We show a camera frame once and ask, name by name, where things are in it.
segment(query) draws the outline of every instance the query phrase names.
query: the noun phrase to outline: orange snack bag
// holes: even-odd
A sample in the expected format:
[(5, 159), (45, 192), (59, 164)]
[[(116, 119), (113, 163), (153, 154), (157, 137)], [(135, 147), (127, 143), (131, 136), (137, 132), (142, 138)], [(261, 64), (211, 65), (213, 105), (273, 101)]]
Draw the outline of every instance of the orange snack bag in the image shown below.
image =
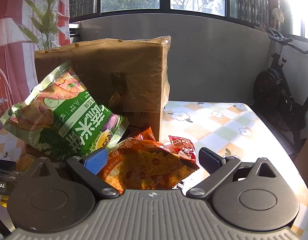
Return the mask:
[(124, 189), (171, 189), (198, 169), (194, 160), (171, 153), (154, 140), (150, 127), (119, 143), (98, 176)]

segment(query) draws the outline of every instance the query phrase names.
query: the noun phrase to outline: curtain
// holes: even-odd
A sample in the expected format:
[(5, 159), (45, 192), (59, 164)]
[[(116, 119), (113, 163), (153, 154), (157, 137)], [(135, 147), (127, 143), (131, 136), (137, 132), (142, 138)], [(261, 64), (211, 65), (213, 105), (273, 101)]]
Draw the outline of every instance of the curtain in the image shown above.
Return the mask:
[(34, 51), (70, 43), (68, 23), (68, 0), (0, 0), (0, 116), (37, 85)]

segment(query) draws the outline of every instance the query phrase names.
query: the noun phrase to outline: lamp shade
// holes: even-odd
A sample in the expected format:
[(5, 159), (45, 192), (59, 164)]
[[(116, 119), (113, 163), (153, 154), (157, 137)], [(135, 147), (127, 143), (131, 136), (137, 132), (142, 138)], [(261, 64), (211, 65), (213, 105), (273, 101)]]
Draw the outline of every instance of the lamp shade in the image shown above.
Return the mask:
[(12, 18), (0, 19), (0, 46), (26, 40)]

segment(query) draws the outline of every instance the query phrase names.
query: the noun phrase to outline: ribbed plastic surface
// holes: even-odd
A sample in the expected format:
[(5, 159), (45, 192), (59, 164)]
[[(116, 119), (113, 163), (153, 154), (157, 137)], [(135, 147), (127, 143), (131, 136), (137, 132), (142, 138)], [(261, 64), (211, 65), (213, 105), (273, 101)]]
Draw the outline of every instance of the ribbed plastic surface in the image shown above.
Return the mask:
[(292, 240), (289, 229), (274, 233), (239, 231), (219, 220), (203, 200), (180, 190), (126, 190), (98, 203), (92, 215), (78, 226), (53, 234), (17, 229), (7, 240)]
[(104, 148), (96, 150), (96, 152), (83, 158), (84, 166), (94, 175), (98, 174), (108, 161), (108, 152)]

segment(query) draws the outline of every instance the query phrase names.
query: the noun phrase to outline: plant image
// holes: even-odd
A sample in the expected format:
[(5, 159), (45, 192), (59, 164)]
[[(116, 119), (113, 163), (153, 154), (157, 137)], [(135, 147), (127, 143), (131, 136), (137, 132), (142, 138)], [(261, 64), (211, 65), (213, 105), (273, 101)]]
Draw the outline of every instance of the plant image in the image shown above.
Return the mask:
[(57, 34), (62, 32), (63, 27), (58, 27), (58, 17), (64, 16), (58, 11), (59, 2), (66, 3), (66, 0), (39, 0), (33, 2), (24, 0), (35, 12), (35, 17), (30, 17), (36, 34), (23, 24), (18, 27), (21, 31), (35, 43), (38, 49), (52, 49), (59, 47)]

